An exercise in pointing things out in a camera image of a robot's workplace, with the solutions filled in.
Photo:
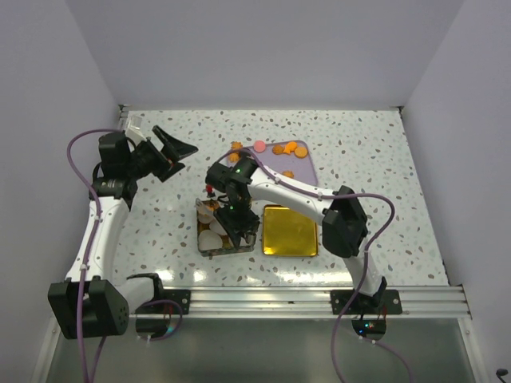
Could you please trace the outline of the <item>metal serving tongs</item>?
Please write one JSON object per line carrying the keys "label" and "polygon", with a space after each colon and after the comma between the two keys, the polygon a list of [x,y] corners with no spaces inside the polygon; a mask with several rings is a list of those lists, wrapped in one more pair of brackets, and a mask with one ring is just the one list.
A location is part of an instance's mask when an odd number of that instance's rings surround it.
{"label": "metal serving tongs", "polygon": [[249,205],[234,206],[227,203],[215,210],[214,217],[225,229],[234,247],[238,248],[242,241],[251,243],[256,240],[260,221]]}

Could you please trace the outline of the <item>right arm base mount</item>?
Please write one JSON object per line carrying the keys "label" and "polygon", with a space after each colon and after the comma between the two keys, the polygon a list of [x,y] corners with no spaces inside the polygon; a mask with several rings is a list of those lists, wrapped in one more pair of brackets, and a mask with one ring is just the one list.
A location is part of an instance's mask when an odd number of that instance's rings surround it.
{"label": "right arm base mount", "polygon": [[351,320],[354,332],[373,341],[381,340],[386,334],[388,315],[401,314],[402,302],[397,290],[384,290],[375,298],[358,294],[345,312],[347,316],[354,316]]}

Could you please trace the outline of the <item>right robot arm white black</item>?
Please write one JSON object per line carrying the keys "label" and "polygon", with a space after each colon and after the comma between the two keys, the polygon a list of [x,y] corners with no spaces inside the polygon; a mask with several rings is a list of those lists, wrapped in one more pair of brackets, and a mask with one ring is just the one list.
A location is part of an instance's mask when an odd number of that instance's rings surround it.
{"label": "right robot arm white black", "polygon": [[227,203],[214,211],[214,217],[235,247],[243,239],[256,236],[259,229],[253,199],[287,207],[321,227],[324,249],[340,257],[350,272],[357,307],[370,314],[383,305],[386,280],[374,266],[367,216],[358,200],[360,195],[352,189],[317,188],[280,175],[250,157],[232,167],[215,162],[205,182],[227,196]]}

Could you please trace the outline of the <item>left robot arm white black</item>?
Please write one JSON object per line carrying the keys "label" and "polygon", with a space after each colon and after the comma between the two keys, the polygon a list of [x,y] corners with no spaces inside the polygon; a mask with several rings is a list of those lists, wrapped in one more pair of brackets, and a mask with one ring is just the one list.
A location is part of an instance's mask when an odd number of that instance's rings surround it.
{"label": "left robot arm white black", "polygon": [[48,291],[53,314],[67,339],[122,335],[129,315],[137,309],[154,314],[165,306],[166,294],[156,273],[131,275],[120,286],[112,282],[113,259],[138,180],[152,175],[165,182],[184,168],[185,158],[198,151],[159,126],[152,132],[161,148],[134,128],[99,132],[100,161],[92,179],[82,179],[89,192],[85,233],[64,280],[51,284]]}

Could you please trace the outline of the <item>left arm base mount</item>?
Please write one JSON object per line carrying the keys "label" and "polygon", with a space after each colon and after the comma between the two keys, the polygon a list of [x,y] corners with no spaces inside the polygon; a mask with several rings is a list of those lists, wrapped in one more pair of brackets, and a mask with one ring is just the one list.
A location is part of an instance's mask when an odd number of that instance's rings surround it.
{"label": "left arm base mount", "polygon": [[192,292],[171,289],[159,292],[156,297],[147,298],[142,290],[124,294],[130,314],[161,314],[158,319],[137,319],[136,331],[147,343],[167,340],[182,327],[184,316],[189,313]]}

